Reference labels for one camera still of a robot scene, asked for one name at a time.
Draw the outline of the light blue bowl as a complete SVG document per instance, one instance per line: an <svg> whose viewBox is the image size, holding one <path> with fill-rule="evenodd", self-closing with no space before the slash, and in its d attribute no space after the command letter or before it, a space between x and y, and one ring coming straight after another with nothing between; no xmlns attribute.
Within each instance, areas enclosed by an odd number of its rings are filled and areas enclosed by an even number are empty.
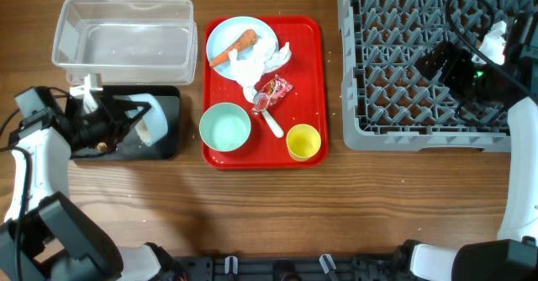
<svg viewBox="0 0 538 281"><path fill-rule="evenodd" d="M149 93L127 95L127 99L133 101L144 101L151 104L151 109L142 119L150 131L152 145L163 139L168 133L168 123L163 108L157 101L156 97Z"/></svg>

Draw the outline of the orange carrot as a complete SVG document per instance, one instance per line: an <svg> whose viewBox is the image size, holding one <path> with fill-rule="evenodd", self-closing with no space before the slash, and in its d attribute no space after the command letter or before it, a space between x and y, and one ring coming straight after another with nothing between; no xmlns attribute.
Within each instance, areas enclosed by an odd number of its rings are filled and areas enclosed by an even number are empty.
<svg viewBox="0 0 538 281"><path fill-rule="evenodd" d="M251 46L253 46L258 40L257 34L253 29L247 29L242 35L231 44L226 50L215 56L210 62L210 67L219 66L229 60L229 53L232 50L238 52L243 51Z"/></svg>

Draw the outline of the brown mushroom piece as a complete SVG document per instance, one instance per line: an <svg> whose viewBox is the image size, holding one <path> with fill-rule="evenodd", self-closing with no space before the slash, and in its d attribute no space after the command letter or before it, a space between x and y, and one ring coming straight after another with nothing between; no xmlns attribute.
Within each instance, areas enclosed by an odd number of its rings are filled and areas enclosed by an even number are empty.
<svg viewBox="0 0 538 281"><path fill-rule="evenodd" d="M108 150L108 145L107 145L106 142L99 142L99 143L97 144L96 148L97 148L100 152L104 153L104 152L106 152L106 151Z"/></svg>

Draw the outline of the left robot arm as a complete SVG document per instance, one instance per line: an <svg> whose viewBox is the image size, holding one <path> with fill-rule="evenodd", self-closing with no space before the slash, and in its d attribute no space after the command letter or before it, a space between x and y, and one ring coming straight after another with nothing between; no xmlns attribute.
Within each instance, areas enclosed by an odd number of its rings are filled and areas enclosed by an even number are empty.
<svg viewBox="0 0 538 281"><path fill-rule="evenodd" d="M152 93L75 87L61 108L50 87L16 96L23 115L7 150L16 161L13 200L1 226L1 269L12 280L187 280L162 247L117 247L69 197L72 158L107 156L131 132L147 146L168 136Z"/></svg>

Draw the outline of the white rice pile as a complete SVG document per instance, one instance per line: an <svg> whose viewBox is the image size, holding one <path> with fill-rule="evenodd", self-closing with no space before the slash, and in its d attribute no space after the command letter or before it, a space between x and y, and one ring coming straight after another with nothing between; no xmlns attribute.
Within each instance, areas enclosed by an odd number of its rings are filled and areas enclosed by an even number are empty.
<svg viewBox="0 0 538 281"><path fill-rule="evenodd" d="M137 132L137 135L141 139L141 141L146 146L151 146L152 145L152 138L151 138L151 135L150 135L150 131L149 131L147 125L146 125L146 122L143 119L141 121L139 121L138 124L135 126L135 130Z"/></svg>

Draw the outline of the red strawberry snack wrapper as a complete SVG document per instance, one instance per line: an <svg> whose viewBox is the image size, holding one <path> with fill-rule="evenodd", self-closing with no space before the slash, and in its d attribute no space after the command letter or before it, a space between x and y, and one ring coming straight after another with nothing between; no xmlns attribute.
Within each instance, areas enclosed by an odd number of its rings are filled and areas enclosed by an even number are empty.
<svg viewBox="0 0 538 281"><path fill-rule="evenodd" d="M254 114L259 114L267 110L272 105L278 103L293 89L293 85L283 77L275 75L273 79L267 82L260 91L253 97Z"/></svg>

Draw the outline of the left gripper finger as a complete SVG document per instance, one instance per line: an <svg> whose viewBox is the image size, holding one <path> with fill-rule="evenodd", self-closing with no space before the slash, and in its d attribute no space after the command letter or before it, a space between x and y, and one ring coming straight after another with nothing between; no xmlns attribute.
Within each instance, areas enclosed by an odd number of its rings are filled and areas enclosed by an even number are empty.
<svg viewBox="0 0 538 281"><path fill-rule="evenodd" d="M142 120L142 117L127 117L125 114L121 114L118 117L111 116L111 124L113 126L111 134L112 144L116 146L120 143L138 122Z"/></svg>
<svg viewBox="0 0 538 281"><path fill-rule="evenodd" d="M127 117L142 117L151 109L151 104L144 101L133 101L113 96L101 98L104 110L111 116L118 117L125 114Z"/></svg>

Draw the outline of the yellow plastic cup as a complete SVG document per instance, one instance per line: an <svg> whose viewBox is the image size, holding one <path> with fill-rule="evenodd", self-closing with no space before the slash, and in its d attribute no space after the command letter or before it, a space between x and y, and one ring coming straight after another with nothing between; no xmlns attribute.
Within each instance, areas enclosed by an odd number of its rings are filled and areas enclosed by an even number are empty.
<svg viewBox="0 0 538 281"><path fill-rule="evenodd" d="M286 146L293 160L306 162L319 152L321 136L312 125L294 125L286 135Z"/></svg>

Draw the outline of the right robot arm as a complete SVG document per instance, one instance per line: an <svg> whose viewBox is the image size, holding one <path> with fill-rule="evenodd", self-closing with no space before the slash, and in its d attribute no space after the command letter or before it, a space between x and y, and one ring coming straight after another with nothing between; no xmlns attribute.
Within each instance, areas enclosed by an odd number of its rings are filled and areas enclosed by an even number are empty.
<svg viewBox="0 0 538 281"><path fill-rule="evenodd" d="M537 278L537 15L515 16L499 65L482 50L483 65L452 57L441 81L460 103L500 103L511 139L504 217L494 241L457 250L406 241L394 266L424 280L535 280Z"/></svg>

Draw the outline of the white tissue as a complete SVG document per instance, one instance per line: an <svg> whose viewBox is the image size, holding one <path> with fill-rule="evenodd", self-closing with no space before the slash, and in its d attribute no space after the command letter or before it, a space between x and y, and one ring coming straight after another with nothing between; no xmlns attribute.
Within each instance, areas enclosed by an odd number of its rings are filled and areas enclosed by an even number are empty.
<svg viewBox="0 0 538 281"><path fill-rule="evenodd" d="M288 42L277 50L276 39L262 38L253 45L250 57L239 59L237 50L232 50L228 56L232 79L243 88L245 99L254 103L255 85L263 75L287 64L292 52Z"/></svg>

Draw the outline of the mint green bowl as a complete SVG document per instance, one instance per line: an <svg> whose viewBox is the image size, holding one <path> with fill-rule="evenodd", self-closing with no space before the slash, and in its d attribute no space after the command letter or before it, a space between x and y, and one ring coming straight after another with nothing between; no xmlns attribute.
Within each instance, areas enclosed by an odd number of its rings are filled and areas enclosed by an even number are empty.
<svg viewBox="0 0 538 281"><path fill-rule="evenodd" d="M217 103L203 113L198 127L206 146L214 151L230 152L249 139L251 118L237 104Z"/></svg>

